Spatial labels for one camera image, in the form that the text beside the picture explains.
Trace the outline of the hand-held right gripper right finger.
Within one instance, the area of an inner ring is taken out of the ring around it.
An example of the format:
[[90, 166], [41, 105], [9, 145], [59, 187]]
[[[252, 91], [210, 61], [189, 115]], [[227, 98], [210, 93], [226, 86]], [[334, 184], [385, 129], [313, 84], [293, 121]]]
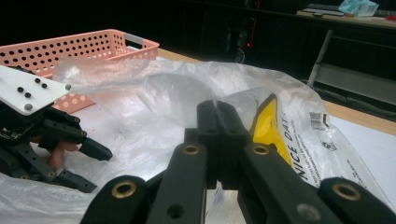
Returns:
[[239, 156], [248, 141], [248, 131], [232, 105], [218, 102], [218, 116], [221, 130], [219, 181], [223, 189], [237, 190]]

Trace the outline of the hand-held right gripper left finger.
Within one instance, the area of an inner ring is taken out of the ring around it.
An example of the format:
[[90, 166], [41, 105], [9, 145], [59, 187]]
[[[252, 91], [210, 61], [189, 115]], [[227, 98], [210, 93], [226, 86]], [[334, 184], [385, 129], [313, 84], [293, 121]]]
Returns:
[[217, 109], [210, 100], [197, 106], [198, 142], [207, 150], [207, 187], [217, 187], [219, 172], [220, 132]]

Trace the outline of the flat black device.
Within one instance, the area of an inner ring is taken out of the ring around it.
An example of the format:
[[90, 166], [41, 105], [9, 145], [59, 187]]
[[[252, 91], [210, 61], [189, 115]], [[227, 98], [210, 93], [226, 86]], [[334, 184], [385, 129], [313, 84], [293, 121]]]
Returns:
[[303, 12], [310, 12], [315, 15], [344, 16], [344, 13], [339, 10], [338, 6], [321, 4], [309, 4], [303, 9]]

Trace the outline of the pink perforated plastic basket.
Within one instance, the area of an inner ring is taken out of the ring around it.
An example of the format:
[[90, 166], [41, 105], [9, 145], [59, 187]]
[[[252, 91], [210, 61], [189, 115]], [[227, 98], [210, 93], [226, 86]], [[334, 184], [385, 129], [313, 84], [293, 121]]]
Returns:
[[154, 60], [158, 47], [157, 42], [115, 29], [0, 46], [0, 102], [23, 116], [35, 113], [49, 102], [57, 109], [74, 113], [94, 101], [66, 90], [37, 100], [35, 95], [42, 90], [35, 88], [34, 79], [22, 71], [32, 72], [39, 80], [48, 80], [53, 85], [52, 74], [62, 57]]

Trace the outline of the white table frame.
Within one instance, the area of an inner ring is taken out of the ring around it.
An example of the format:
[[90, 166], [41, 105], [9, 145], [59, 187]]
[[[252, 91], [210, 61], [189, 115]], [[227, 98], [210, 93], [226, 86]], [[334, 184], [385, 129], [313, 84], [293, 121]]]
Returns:
[[[354, 29], [355, 32], [362, 32], [363, 29], [379, 28], [385, 31], [394, 31], [396, 33], [396, 21], [391, 21], [390, 17], [355, 17], [352, 14], [346, 13], [344, 13], [344, 16], [315, 15], [314, 13], [303, 12], [302, 9], [297, 11], [296, 14], [298, 16], [307, 17], [308, 19], [320, 19], [335, 22], [337, 25], [349, 25], [351, 27], [347, 28], [348, 31]], [[325, 84], [339, 90], [353, 92], [386, 104], [396, 105], [396, 80], [376, 77], [357, 70], [345, 68], [344, 66], [336, 66], [331, 63], [323, 62], [332, 40], [341, 38], [335, 35], [334, 32], [335, 28], [327, 29], [326, 36], [308, 77], [307, 84], [314, 87], [315, 83], [318, 82], [319, 84]], [[360, 41], [355, 38], [342, 37], [341, 39], [363, 45], [375, 46], [376, 48], [391, 49], [391, 46], [375, 42]]]

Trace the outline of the light blue packet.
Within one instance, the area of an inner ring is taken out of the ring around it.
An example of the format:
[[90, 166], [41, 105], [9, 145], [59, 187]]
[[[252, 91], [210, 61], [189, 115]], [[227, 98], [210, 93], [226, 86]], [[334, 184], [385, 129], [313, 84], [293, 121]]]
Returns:
[[355, 17], [372, 17], [378, 7], [379, 4], [371, 0], [344, 0], [338, 9]]

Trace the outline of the black device with red light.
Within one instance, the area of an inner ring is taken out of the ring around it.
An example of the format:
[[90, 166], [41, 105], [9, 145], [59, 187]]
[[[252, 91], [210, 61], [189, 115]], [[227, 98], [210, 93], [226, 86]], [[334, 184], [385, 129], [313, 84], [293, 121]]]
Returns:
[[[234, 7], [260, 9], [261, 0], [234, 0]], [[233, 63], [243, 63], [252, 49], [258, 19], [249, 15], [234, 14], [228, 22], [226, 56]]]

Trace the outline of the white table board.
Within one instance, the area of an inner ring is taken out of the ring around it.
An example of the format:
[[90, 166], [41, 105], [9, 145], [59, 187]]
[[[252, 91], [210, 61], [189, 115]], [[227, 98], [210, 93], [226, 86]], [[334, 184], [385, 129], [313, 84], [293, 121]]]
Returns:
[[396, 208], [396, 136], [331, 116]]

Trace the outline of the clear smiley plastic bag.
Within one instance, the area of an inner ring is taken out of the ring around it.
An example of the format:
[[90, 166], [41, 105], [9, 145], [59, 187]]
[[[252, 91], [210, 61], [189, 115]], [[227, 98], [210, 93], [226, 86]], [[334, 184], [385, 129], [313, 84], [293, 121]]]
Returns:
[[161, 172], [185, 130], [195, 126], [202, 101], [233, 105], [250, 127], [260, 104], [274, 95], [278, 128], [302, 178], [312, 185], [332, 176], [354, 180], [396, 212], [321, 98], [285, 73], [239, 63], [64, 58], [55, 77], [94, 101], [79, 112], [81, 125], [113, 157], [97, 161], [70, 152], [63, 166], [97, 187], [120, 175], [149, 179]]

